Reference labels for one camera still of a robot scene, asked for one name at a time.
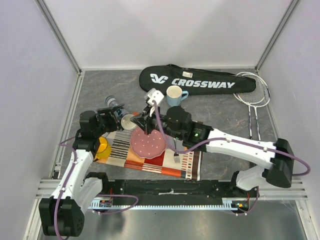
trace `light blue cup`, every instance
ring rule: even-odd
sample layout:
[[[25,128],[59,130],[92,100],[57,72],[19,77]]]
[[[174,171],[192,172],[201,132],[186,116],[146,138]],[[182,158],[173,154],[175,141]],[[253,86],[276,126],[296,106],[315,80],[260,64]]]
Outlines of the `light blue cup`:
[[[179,106],[180,102],[189,96],[188,91],[182,91],[179,86],[170,86],[166,89],[166,100],[171,107]]]

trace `fork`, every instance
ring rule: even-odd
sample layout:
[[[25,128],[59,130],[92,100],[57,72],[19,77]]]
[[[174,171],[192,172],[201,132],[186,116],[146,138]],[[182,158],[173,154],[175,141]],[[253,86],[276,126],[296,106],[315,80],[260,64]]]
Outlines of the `fork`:
[[[174,139],[174,148],[177,149],[177,141]],[[180,163],[180,157],[179,157],[179,153],[175,152],[173,154],[173,160],[176,164]]]

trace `badminton racket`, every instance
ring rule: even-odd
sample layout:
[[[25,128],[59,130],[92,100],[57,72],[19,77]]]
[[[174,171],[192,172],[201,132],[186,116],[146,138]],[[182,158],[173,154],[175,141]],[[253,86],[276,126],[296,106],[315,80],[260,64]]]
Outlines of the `badminton racket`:
[[[259,141],[261,141],[257,108],[265,107],[270,102],[270,92],[268,89],[268,85],[261,77],[259,77],[258,75],[254,74],[252,72],[240,72],[237,74],[237,76],[244,76],[244,77],[249,77],[249,78],[255,79],[256,88],[254,91],[244,92],[244,93],[234,93],[233,95],[240,102],[242,102],[248,106],[250,139],[253,139],[253,137],[252,137],[252,123],[251,123],[251,107],[253,107],[254,114],[255,114],[257,133],[258,133],[258,139],[259,139]]]

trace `white wall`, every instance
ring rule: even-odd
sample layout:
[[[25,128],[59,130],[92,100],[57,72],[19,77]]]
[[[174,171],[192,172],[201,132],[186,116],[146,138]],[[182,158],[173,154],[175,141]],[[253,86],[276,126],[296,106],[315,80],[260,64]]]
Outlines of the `white wall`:
[[[34,0],[0,7],[0,235],[23,238],[76,73]]]
[[[279,135],[311,165],[303,178],[320,223],[320,1],[303,0],[260,71]]]
[[[45,0],[82,68],[255,66],[290,0]]]

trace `yellow cup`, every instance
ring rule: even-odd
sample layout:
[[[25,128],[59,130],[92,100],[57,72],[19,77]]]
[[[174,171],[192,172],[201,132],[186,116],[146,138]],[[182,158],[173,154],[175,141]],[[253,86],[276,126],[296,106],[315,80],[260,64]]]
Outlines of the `yellow cup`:
[[[109,157],[111,154],[111,145],[108,143],[108,140],[103,136],[99,137],[99,141],[100,146],[95,156],[97,159],[105,159]]]

